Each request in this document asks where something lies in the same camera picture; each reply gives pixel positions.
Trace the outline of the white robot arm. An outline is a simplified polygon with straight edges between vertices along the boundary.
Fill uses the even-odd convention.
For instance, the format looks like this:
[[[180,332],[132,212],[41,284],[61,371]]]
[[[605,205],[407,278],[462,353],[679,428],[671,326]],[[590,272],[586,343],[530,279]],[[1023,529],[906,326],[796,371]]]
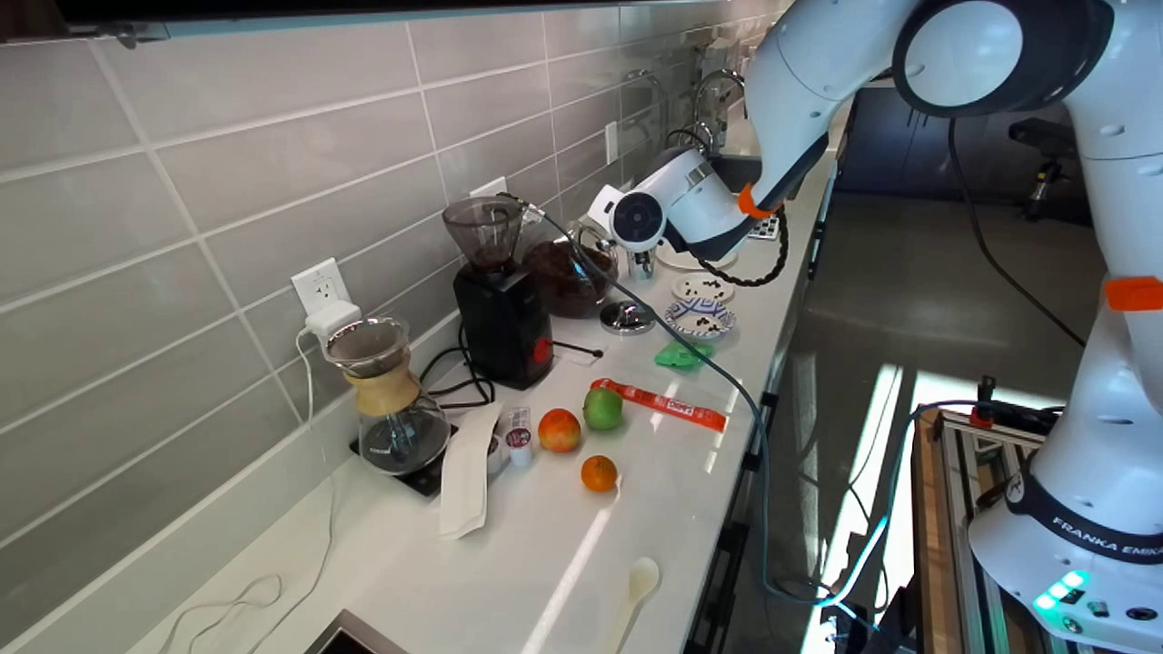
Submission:
[[[1163,651],[1163,0],[792,0],[743,68],[760,171],[723,181],[679,149],[590,205],[626,252],[717,262],[787,202],[867,80],[948,125],[1066,112],[1104,254],[1066,415],[1006,499],[970,521],[974,564],[1054,638]]]

